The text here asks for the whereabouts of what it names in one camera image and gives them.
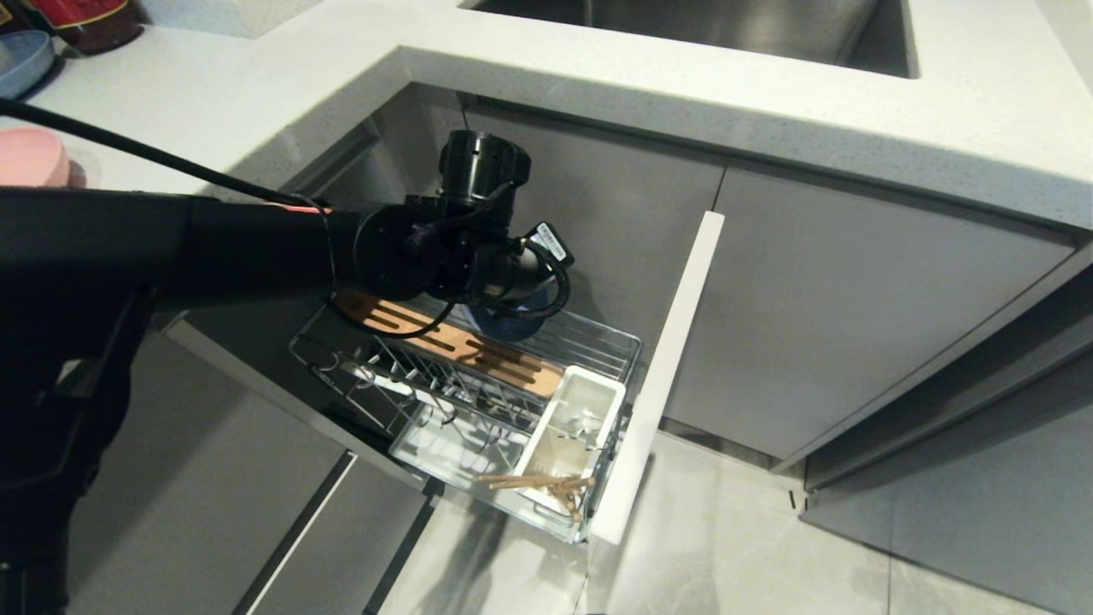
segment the sink basin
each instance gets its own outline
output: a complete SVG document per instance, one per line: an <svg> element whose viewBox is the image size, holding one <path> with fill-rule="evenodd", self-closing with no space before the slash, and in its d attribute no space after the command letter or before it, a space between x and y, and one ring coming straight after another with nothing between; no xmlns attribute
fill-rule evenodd
<svg viewBox="0 0 1093 615"><path fill-rule="evenodd" d="M912 76L902 0L483 0L474 9Z"/></svg>

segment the black cable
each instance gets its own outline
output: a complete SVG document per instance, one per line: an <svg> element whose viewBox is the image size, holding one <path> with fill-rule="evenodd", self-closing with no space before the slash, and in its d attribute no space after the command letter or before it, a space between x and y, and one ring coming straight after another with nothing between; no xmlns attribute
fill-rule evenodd
<svg viewBox="0 0 1093 615"><path fill-rule="evenodd" d="M489 305L487 307L491 311L506 319L516 319L517 321L548 319L561 312L562 307L565 307L565 304L569 300L569 273L562 265L562 262L557 258L554 258L554 255L545 247L531 239L525 239L524 247L530 249L536 256L545 261L551 272L554 273L554 280L557 282L557 294L554 295L554 300L545 307L540 307L539 310L516 310L514 307L508 307L500 303Z"/></svg>
<svg viewBox="0 0 1093 615"><path fill-rule="evenodd" d="M111 132L109 130L98 128L97 126L85 123L79 119L72 119L71 117L48 111L33 105L0 97L0 115L8 115L14 117L15 119L22 119L24 121L30 121L39 126L45 126L46 128L52 128L54 130L72 134L73 137L80 137L81 139L94 141L101 145L114 147L116 150L143 157L144 159L150 159L156 164L162 164L168 168L174 168L175 170L191 175L199 179L204 179L210 184L215 184L218 186L245 194L250 194L263 200L305 206L314 204L307 199L301 199L293 194L265 188L257 184L251 184L250 181L244 181L243 179L232 177L231 175L213 170L208 166L201 166L200 164L190 162L184 157L167 153L158 147L153 147L152 145L146 145L128 137L122 137L117 132Z"/></svg>
<svg viewBox="0 0 1093 615"><path fill-rule="evenodd" d="M421 338L425 335L426 333L440 327L440 323L443 323L445 319L448 318L448 315L451 314L453 307L456 306L455 301L448 301L448 304L444 306L444 310L440 310L440 314L436 317L436 319L433 319L432 323L421 328L418 331L412 331L410 333L390 333L377 330L375 328L369 328L368 326L362 323L361 321L357 321L353 317L350 317L344 311L342 311L341 307L339 307L338 304L333 301L333 299L329 297L325 298L324 300L330 307L333 314L337 315L338 318L341 319L342 322L344 322L349 327L355 330L361 330L369 335L376 335L379 338L389 338L392 340L413 340L415 338Z"/></svg>

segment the floor tile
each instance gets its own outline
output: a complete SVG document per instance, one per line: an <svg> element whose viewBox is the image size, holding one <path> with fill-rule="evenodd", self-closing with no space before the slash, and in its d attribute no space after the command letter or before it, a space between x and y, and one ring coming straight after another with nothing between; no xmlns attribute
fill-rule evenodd
<svg viewBox="0 0 1093 615"><path fill-rule="evenodd" d="M610 615L883 615L888 564L798 521L795 480L658 435Z"/></svg>
<svg viewBox="0 0 1093 615"><path fill-rule="evenodd" d="M889 615L1051 614L913 564L893 559L892 603Z"/></svg>
<svg viewBox="0 0 1093 615"><path fill-rule="evenodd" d="M569 615L587 555L484 505L442 500L380 615Z"/></svg>

